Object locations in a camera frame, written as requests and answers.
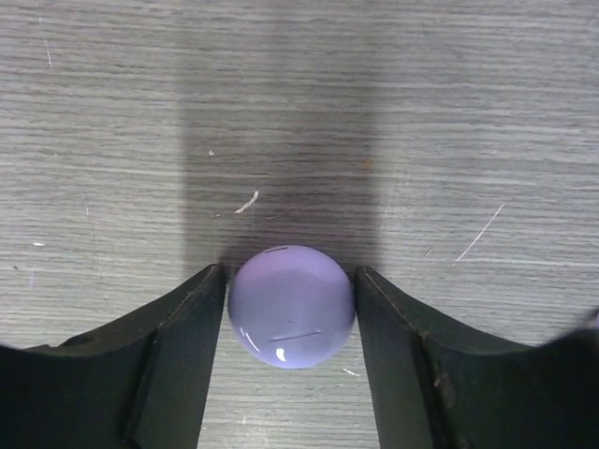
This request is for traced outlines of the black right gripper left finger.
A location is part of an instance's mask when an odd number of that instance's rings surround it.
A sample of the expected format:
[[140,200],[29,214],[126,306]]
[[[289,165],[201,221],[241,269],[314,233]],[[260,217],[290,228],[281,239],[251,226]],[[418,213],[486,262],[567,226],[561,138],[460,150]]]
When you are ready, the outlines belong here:
[[5,448],[194,448],[224,309],[210,265],[57,346],[1,349]]

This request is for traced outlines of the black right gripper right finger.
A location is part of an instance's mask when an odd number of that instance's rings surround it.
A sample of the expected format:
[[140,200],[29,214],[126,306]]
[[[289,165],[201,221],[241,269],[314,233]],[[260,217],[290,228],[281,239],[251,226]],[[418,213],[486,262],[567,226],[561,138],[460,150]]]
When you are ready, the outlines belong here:
[[539,346],[483,332],[354,275],[358,325],[383,448],[594,448],[598,333]]

